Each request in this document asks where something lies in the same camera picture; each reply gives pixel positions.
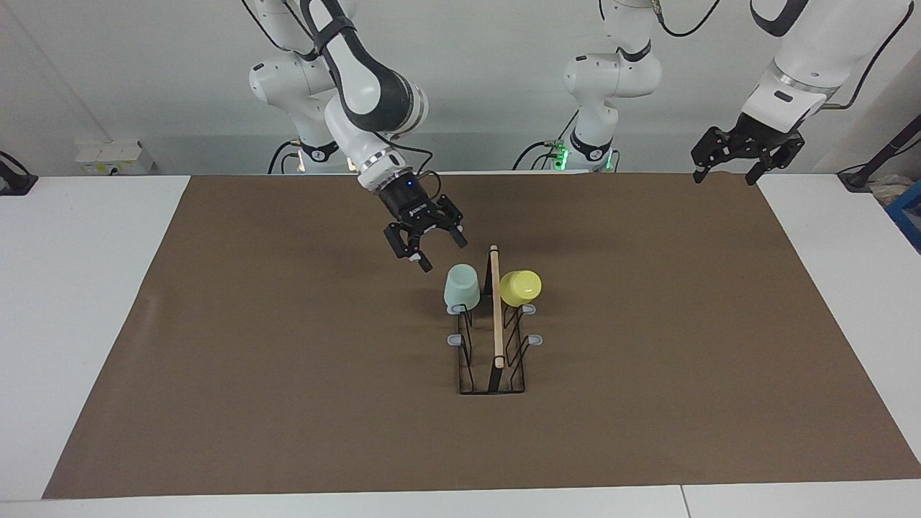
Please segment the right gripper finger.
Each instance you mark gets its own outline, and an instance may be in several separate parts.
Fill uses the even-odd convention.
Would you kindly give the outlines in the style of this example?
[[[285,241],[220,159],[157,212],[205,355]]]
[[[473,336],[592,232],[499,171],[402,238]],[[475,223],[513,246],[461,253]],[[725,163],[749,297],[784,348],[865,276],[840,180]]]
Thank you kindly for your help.
[[[450,234],[458,248],[464,248],[468,242],[463,235],[463,213],[448,196],[439,196],[435,200],[435,226]]]
[[[416,263],[425,273],[433,269],[433,265],[421,251],[421,240],[425,235],[425,230],[405,227],[400,223],[391,223],[385,227],[383,233],[398,259],[407,259]]]

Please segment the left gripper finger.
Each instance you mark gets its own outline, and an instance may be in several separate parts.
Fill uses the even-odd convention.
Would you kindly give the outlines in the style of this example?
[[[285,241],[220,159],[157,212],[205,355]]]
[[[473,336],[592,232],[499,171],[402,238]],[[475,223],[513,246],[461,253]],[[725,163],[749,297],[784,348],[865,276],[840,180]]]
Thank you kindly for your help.
[[[703,183],[712,168],[733,160],[734,152],[730,147],[732,138],[732,132],[718,127],[710,127],[704,132],[691,149],[691,159],[695,167],[693,172],[695,183]]]
[[[756,164],[745,174],[747,185],[755,186],[763,174],[772,171],[774,168],[789,167],[789,164],[799,154],[804,144],[804,138],[789,138],[783,141],[773,152],[769,152],[764,148]]]

